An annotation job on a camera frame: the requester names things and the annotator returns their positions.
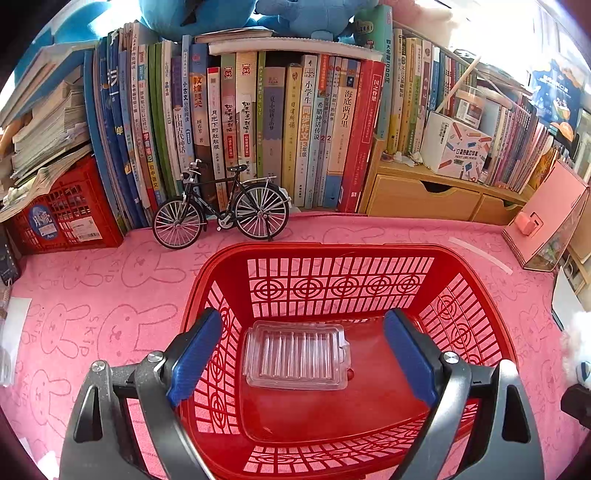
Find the red plastic basket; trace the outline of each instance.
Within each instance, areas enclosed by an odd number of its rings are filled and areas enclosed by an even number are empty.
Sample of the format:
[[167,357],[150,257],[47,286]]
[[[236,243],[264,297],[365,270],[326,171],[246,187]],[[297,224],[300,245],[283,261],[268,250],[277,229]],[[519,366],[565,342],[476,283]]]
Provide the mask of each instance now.
[[123,235],[109,207],[95,159],[88,155],[6,222],[23,255],[118,247]]
[[[209,468],[226,479],[359,479],[400,463],[428,411],[383,335],[390,308],[403,308],[442,351],[481,365],[517,361],[475,273],[435,245],[235,245],[202,268],[181,331],[208,306],[222,315],[222,338],[179,412]],[[242,375],[245,334],[269,318],[343,325],[353,369],[348,386],[249,386]],[[459,437],[477,407],[466,406]]]

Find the pink tablecloth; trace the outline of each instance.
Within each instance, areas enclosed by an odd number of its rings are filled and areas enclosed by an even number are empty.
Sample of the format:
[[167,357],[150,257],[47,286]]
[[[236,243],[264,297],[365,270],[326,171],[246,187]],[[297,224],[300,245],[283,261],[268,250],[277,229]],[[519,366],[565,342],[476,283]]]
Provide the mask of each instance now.
[[[238,231],[216,232],[212,224],[202,235],[190,248],[169,251],[145,229],[128,234],[118,249],[26,259],[14,296],[31,297],[33,302],[15,384],[0,388],[0,405],[17,435],[28,439],[36,460],[48,450],[61,455],[70,411],[90,363],[99,357],[113,365],[136,362],[152,349],[164,349],[178,333],[199,268],[221,248],[245,241]],[[553,276],[522,270],[501,228],[308,213],[294,215],[277,239],[431,243],[459,253],[485,283],[511,334],[542,441],[546,478],[553,480],[570,462],[587,431],[560,411],[565,387],[560,332],[550,316]],[[132,406],[132,414],[150,470],[163,475],[137,406]],[[454,446],[443,473],[457,466],[464,445],[465,441]]]

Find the pink box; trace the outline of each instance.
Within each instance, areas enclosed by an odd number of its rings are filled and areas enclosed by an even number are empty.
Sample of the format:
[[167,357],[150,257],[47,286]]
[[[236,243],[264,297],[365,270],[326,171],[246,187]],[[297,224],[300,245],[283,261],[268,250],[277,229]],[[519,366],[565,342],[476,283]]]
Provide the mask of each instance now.
[[526,270],[551,271],[579,224],[589,187],[560,161],[509,225],[503,238]]

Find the bicycle wheel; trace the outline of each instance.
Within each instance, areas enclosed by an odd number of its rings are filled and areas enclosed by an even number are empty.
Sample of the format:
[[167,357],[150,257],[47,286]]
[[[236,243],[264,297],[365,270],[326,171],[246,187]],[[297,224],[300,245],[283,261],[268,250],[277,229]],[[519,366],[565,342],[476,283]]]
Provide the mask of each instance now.
[[181,220],[183,207],[183,199],[174,197],[163,203],[154,215],[152,231],[166,248],[180,250],[192,245],[205,224],[201,208],[192,200],[188,200],[187,213]]
[[240,192],[234,203],[236,226],[254,240],[278,235],[290,216],[289,200],[274,183],[258,182]]

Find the bookshelf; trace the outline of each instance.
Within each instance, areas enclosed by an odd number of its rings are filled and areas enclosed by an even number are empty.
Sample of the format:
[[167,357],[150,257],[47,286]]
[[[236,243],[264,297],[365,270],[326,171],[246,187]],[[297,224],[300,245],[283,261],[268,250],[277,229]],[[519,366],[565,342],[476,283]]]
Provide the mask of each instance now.
[[359,213],[369,216],[463,220],[506,225],[527,199],[508,189],[434,174],[381,160],[375,140]]

